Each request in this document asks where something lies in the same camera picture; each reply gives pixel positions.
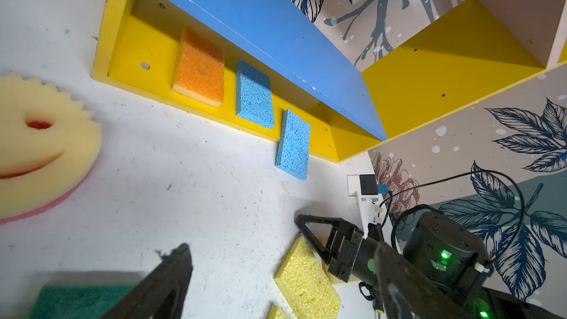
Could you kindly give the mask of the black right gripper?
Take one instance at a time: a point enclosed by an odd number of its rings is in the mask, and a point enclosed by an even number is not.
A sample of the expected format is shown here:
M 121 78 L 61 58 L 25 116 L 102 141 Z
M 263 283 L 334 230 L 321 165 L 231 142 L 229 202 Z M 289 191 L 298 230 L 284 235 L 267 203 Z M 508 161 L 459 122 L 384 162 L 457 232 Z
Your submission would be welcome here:
M 381 242 L 381 228 L 368 223 L 368 234 L 336 217 L 299 214 L 295 225 L 319 255 L 328 272 L 343 282 L 354 276 L 366 284 L 377 282 L 374 253 Z

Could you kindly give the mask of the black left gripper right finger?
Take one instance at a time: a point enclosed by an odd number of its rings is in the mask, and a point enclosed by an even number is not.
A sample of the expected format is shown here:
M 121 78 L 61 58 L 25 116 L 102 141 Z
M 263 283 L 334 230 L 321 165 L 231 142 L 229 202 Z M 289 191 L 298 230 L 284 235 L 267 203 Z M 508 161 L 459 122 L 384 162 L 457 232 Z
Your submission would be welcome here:
M 374 253 L 377 286 L 387 318 L 466 318 L 466 313 L 432 285 L 394 248 L 379 243 Z

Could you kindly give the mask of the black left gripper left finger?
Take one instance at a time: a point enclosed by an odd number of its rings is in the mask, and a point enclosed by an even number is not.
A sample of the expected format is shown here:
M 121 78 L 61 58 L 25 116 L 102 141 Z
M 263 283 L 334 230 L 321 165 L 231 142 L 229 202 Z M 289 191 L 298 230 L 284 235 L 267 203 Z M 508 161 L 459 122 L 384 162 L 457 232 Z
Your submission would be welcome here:
M 182 243 L 103 318 L 180 318 L 193 273 L 189 245 Z

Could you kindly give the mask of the blue cellulose sponge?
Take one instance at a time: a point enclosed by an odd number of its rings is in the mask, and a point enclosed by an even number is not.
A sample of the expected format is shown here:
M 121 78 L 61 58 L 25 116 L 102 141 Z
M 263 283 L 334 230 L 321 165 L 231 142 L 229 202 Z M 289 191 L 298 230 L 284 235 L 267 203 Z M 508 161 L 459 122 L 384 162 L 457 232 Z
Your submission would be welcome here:
M 306 180 L 312 127 L 291 110 L 283 114 L 276 167 L 299 180 Z
M 236 65 L 236 116 L 258 126 L 276 126 L 270 78 L 240 60 Z

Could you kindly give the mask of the orange rectangular sponge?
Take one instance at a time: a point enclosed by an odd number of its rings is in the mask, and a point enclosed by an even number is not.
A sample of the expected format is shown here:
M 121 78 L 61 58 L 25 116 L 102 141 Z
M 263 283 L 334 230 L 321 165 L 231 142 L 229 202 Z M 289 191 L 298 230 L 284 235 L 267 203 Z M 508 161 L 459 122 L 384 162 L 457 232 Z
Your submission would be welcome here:
M 183 30 L 171 90 L 213 108 L 224 102 L 224 48 Z

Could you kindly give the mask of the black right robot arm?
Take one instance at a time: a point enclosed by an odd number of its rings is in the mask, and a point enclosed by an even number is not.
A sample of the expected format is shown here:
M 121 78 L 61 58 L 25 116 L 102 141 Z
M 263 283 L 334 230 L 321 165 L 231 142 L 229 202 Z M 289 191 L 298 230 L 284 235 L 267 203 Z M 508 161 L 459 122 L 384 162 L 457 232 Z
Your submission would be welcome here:
M 398 252 L 381 226 L 366 231 L 341 218 L 299 215 L 295 224 L 328 271 L 388 318 L 554 318 L 555 314 L 489 289 L 494 272 L 482 240 L 438 211 L 421 216 Z

